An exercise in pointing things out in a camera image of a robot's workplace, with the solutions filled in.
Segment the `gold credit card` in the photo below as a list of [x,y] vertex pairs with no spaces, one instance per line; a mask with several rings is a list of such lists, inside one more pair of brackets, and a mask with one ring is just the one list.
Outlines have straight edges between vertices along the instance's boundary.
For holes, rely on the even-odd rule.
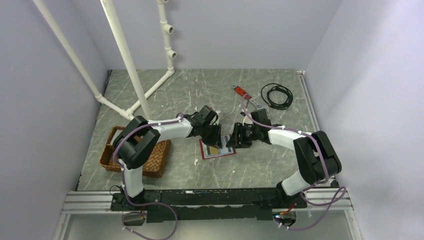
[[215,147],[209,147],[208,148],[208,154],[211,155],[211,156],[218,155],[219,153],[220,153],[219,148],[215,148]]

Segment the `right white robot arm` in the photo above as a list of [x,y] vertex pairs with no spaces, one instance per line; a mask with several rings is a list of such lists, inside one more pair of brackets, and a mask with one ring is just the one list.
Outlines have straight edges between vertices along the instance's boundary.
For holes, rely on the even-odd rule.
[[227,146],[234,149],[249,148],[253,141],[277,145],[295,152],[298,170],[277,184],[276,203],[287,208],[295,195],[318,183],[325,183],[342,171],[342,164],[324,131],[307,133],[272,125],[267,111],[256,110],[248,114],[252,123],[235,123]]

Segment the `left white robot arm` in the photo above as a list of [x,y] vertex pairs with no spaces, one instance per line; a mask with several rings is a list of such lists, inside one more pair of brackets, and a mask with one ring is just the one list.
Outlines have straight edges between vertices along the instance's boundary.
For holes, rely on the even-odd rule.
[[137,210],[145,202],[143,166],[157,143],[176,138],[201,137],[205,145],[221,148],[221,124],[218,119],[218,113],[207,105],[193,114],[178,113],[168,120],[147,120],[141,115],[133,118],[112,144],[112,160],[122,173],[124,204],[131,210]]

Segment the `woven wicker basket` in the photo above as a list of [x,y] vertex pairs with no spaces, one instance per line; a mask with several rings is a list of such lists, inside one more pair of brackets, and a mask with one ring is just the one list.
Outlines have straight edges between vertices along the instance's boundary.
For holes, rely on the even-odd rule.
[[[164,175],[171,144],[171,140],[164,140],[155,145],[150,157],[143,165],[142,175],[144,177],[161,178]],[[120,167],[112,158],[114,151],[114,146],[106,143],[99,159],[99,165],[106,171],[120,173]]]

